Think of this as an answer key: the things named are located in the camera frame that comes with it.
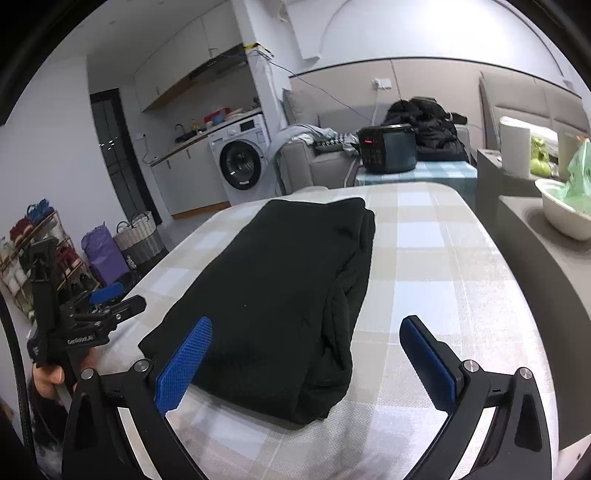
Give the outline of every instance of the blue checkered cloth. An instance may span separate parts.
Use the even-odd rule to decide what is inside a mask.
[[[374,174],[361,167],[355,176],[355,186],[430,181],[442,183],[457,191],[474,210],[478,171],[464,161],[419,161],[417,168],[402,173]]]

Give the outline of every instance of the ceiling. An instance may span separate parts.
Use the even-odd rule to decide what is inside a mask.
[[[88,57],[93,91],[115,88],[158,48],[224,0],[108,0],[53,51],[48,62]]]

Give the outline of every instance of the purple bag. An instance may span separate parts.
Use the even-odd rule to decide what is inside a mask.
[[[112,284],[129,271],[123,255],[104,223],[84,236],[82,250],[103,286]]]

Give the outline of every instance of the power outlet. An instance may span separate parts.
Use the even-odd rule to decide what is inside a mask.
[[[373,79],[372,86],[374,90],[391,90],[392,89],[392,80],[390,79]]]

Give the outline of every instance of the floor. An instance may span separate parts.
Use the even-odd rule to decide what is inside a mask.
[[[197,228],[209,220],[216,212],[202,213],[188,218],[174,220],[170,225],[160,225],[158,231],[168,251],[172,251],[180,242],[185,240]]]

